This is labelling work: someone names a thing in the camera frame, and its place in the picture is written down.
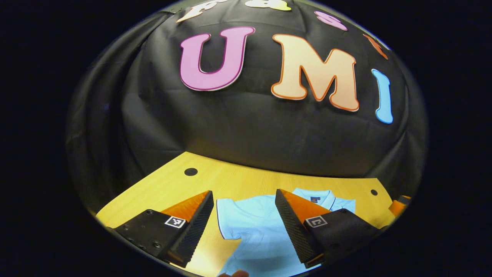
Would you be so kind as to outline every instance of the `shirt collar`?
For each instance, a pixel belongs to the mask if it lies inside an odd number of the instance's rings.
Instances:
[[[318,205],[328,210],[331,210],[333,203],[335,203],[335,199],[337,199],[331,190],[316,191],[296,188],[292,193],[309,201],[311,196],[326,197],[325,201],[323,201],[323,203],[318,203]]]

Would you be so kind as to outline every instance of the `table surface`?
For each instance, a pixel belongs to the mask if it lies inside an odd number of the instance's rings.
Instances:
[[[198,173],[187,176],[185,170]],[[185,152],[163,165],[117,196],[96,217],[105,226],[116,228],[146,209],[164,210],[192,196],[211,190],[214,200],[234,201],[259,195],[274,195],[278,188],[294,191],[331,190],[336,197],[355,199],[355,214],[376,228],[395,219],[388,210],[392,199],[376,178],[328,178],[279,173],[231,164]],[[241,240],[224,240],[217,223],[216,208],[184,269],[205,277],[216,277]]]

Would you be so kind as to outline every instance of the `cutout letter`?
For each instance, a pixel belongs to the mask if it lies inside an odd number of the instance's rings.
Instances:
[[[197,91],[214,91],[232,84],[243,68],[246,37],[254,33],[253,27],[234,27],[220,32],[226,38],[222,67],[215,72],[200,69],[203,43],[210,34],[192,36],[181,43],[181,81],[185,86]]]
[[[391,114],[390,80],[383,73],[373,69],[372,75],[376,77],[379,88],[379,108],[376,110],[376,117],[379,121],[391,124],[393,115]]]
[[[374,49],[376,49],[376,51],[381,54],[381,56],[383,56],[386,60],[388,59],[388,56],[386,56],[386,54],[383,53],[383,50],[381,50],[381,46],[379,46],[379,44],[376,43],[376,41],[374,41],[374,39],[372,39],[372,37],[366,35],[366,34],[363,34],[365,37],[367,37],[369,39],[369,41],[371,42],[372,46],[374,47]]]
[[[190,19],[190,18],[195,17],[197,15],[200,15],[200,14],[202,14],[202,9],[208,10],[208,9],[215,7],[215,5],[217,5],[218,2],[226,2],[226,1],[227,0],[213,0],[213,1],[209,1],[206,3],[200,4],[200,5],[196,5],[196,6],[192,7],[191,10],[185,14],[185,16],[178,19],[176,21],[176,23],[184,21],[186,19]]]
[[[338,20],[338,18],[335,18],[331,15],[328,15],[320,11],[315,11],[314,13],[317,15],[317,18],[323,21],[324,23],[331,25],[333,27],[337,27],[340,30],[344,30],[344,31],[348,30],[347,27],[345,27],[345,25],[342,24],[340,20]]]
[[[273,95],[292,100],[304,99],[308,94],[308,90],[301,85],[301,71],[304,71],[317,101],[325,98],[336,78],[335,91],[330,95],[332,105],[348,111],[359,109],[354,57],[333,49],[323,61],[302,37],[276,34],[273,39],[282,45],[282,73],[280,82],[272,86]]]
[[[251,0],[245,3],[248,7],[254,8],[272,8],[276,10],[291,10],[287,2],[282,0]]]

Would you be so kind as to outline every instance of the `light blue shirt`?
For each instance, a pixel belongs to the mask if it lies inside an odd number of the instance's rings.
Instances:
[[[337,198],[330,190],[296,188],[293,193],[331,211],[345,208],[355,213],[355,200]],[[216,209],[222,237],[226,240],[241,239],[219,274],[232,275],[241,269],[252,277],[290,277],[320,266],[306,269],[299,261],[275,206],[275,195],[236,202],[218,199]]]

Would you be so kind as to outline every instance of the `pink letter u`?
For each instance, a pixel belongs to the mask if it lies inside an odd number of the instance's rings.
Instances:
[[[210,34],[192,36],[181,43],[181,81],[192,90],[214,91],[232,84],[243,68],[246,37],[254,33],[253,27],[234,27],[220,32],[225,37],[224,60],[222,67],[215,72],[203,72],[200,69],[203,43]]]

